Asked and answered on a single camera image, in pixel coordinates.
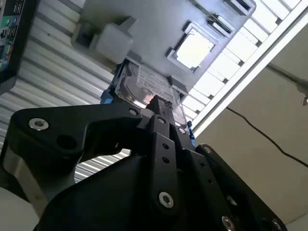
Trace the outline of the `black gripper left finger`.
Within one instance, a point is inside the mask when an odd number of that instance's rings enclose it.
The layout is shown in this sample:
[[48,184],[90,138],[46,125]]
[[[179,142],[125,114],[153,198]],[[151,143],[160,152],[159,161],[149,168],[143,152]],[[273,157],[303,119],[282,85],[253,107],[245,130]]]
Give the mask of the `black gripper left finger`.
[[155,96],[144,109],[110,104],[23,109],[1,151],[1,186],[41,217],[61,192],[131,156],[175,156]]

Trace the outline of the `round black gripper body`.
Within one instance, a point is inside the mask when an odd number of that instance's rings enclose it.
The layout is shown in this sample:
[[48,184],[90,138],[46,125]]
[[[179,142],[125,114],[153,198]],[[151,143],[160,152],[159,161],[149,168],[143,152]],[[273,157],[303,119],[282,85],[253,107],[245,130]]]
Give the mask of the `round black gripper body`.
[[186,231],[175,156],[131,156],[57,195],[42,231]]

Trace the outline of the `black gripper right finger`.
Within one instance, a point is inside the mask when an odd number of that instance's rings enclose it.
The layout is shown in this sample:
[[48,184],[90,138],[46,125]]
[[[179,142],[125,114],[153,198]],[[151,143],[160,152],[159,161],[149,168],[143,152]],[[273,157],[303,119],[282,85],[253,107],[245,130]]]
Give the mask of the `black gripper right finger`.
[[285,231],[281,219],[208,145],[194,146],[177,126],[172,102],[157,98],[157,113],[169,124],[180,174],[181,205],[188,231]]

